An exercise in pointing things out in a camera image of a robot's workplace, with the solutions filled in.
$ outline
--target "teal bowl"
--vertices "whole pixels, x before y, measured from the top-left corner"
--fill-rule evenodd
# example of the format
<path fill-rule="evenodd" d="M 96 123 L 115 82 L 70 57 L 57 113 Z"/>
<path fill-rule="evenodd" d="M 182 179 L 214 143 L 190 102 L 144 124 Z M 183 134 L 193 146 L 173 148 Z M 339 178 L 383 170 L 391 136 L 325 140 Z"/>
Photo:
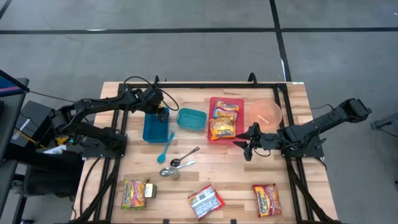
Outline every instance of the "teal bowl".
<path fill-rule="evenodd" d="M 177 124 L 181 128 L 201 131 L 206 126 L 207 115 L 203 111 L 182 108 L 177 115 Z"/>

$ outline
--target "orange bowl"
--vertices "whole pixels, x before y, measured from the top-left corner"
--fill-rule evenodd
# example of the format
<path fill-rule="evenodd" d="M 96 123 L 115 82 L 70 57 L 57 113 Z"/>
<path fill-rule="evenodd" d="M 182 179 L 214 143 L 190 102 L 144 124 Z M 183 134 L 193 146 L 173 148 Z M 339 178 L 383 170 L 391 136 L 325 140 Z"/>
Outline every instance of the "orange bowl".
<path fill-rule="evenodd" d="M 282 110 L 272 100 L 257 100 L 250 108 L 249 119 L 259 123 L 263 133 L 275 131 L 282 121 Z"/>

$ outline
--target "computer monitor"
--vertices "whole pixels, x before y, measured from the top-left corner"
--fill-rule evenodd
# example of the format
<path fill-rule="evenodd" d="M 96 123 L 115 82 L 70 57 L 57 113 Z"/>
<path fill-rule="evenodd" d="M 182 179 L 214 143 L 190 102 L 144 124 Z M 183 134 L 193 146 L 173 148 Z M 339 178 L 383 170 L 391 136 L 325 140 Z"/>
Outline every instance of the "computer monitor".
<path fill-rule="evenodd" d="M 23 92 L 29 92 L 29 88 L 0 70 L 0 97 L 17 95 Z"/>

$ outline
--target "red tray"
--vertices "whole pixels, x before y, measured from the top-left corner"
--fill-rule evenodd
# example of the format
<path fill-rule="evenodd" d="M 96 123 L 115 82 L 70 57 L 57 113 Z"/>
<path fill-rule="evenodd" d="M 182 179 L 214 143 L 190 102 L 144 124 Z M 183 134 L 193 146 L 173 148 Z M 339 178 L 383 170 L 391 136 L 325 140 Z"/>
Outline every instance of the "red tray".
<path fill-rule="evenodd" d="M 222 100 L 229 105 L 238 105 L 238 117 L 236 118 L 235 128 L 236 134 L 244 133 L 244 101 L 242 99 L 235 98 L 222 98 L 222 97 L 211 97 L 210 98 L 210 110 L 209 110 L 209 120 L 213 118 L 214 108 L 216 106 L 216 101 Z M 231 139 L 219 139 L 219 140 L 211 140 L 211 131 L 210 125 L 207 128 L 207 140 L 212 144 L 225 144 L 225 145 L 234 145 L 233 141 L 236 141 L 236 138 Z"/>

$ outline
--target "wooden table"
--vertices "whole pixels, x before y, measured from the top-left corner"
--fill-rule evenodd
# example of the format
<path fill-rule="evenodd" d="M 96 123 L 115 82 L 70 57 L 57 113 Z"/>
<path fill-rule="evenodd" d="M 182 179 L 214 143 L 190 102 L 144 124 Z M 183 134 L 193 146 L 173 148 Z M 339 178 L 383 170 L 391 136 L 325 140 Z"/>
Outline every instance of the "wooden table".
<path fill-rule="evenodd" d="M 118 85 L 119 83 L 116 82 L 104 83 L 101 97 L 116 96 Z M 287 86 L 295 124 L 310 121 L 312 114 L 304 84 L 288 83 Z M 167 88 L 164 90 L 177 100 L 181 108 L 192 108 L 206 113 L 208 113 L 209 100 L 212 96 L 242 98 L 245 102 L 245 130 L 252 125 L 248 119 L 248 112 L 253 102 L 264 98 L 274 100 L 273 91 L 268 88 Z M 285 115 L 284 101 L 282 94 L 280 95 L 282 111 Z M 173 107 L 172 100 L 166 96 L 165 100 Z M 207 215 L 200 222 L 229 223 L 231 219 L 237 219 L 238 223 L 295 223 L 289 178 L 285 160 L 280 151 L 273 150 L 270 157 L 253 154 L 252 161 L 246 162 L 243 150 L 237 146 L 209 144 L 206 138 L 207 127 L 203 132 L 179 128 L 176 123 L 177 113 L 176 111 L 170 113 L 170 132 L 173 131 L 175 137 L 163 165 L 158 164 L 156 160 L 163 151 L 164 144 L 148 144 L 142 139 L 144 113 L 129 113 L 126 128 L 128 145 L 126 155 L 121 160 L 111 223 L 161 223 L 165 218 L 170 219 L 171 223 L 197 223 L 198 220 L 188 204 L 187 197 L 208 184 L 212 184 L 225 200 L 226 205 Z M 95 126 L 111 126 L 112 115 L 112 111 L 97 114 Z M 121 116 L 119 116 L 118 127 L 120 127 L 120 123 Z M 185 161 L 194 159 L 196 164 L 180 170 L 181 176 L 178 180 L 159 175 L 161 168 L 167 166 L 172 159 L 183 156 L 196 146 L 200 146 L 200 150 Z M 94 160 L 88 159 L 85 162 L 75 202 L 77 211 L 80 209 L 81 186 Z M 83 199 L 84 208 L 90 204 L 98 192 L 103 160 L 101 159 L 97 163 L 88 178 Z M 303 163 L 310 193 L 327 215 L 337 219 L 324 166 L 312 158 L 304 158 Z M 157 185 L 157 198 L 148 199 L 147 207 L 144 210 L 122 210 L 123 180 L 142 180 L 146 177 L 149 177 L 150 182 Z M 276 183 L 279 189 L 282 215 L 258 218 L 256 196 L 251 186 L 252 184 L 272 183 Z M 299 193 L 299 197 L 302 216 L 306 218 L 301 193 Z M 105 217 L 107 204 L 108 194 L 104 196 L 100 219 Z"/>

